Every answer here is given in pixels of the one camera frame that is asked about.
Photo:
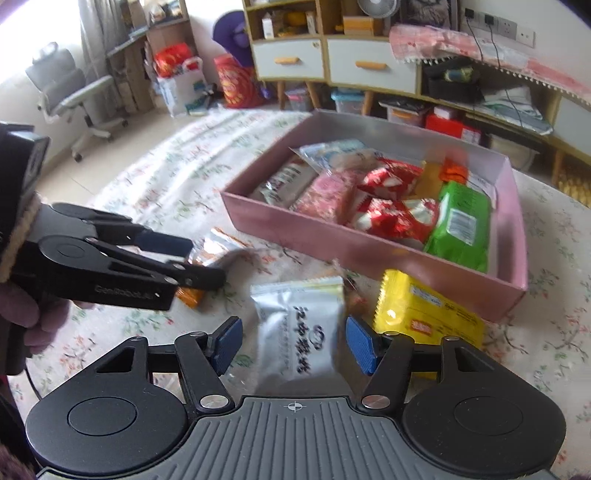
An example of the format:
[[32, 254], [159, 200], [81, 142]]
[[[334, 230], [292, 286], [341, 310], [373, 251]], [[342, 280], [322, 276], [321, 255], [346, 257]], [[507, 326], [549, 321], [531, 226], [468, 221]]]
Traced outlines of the left hand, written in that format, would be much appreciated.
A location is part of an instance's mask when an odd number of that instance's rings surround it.
[[13, 284], [1, 285], [1, 317], [11, 324], [24, 327], [24, 345], [32, 354], [40, 354], [55, 340], [67, 321], [72, 302], [58, 297], [39, 305], [22, 288]]

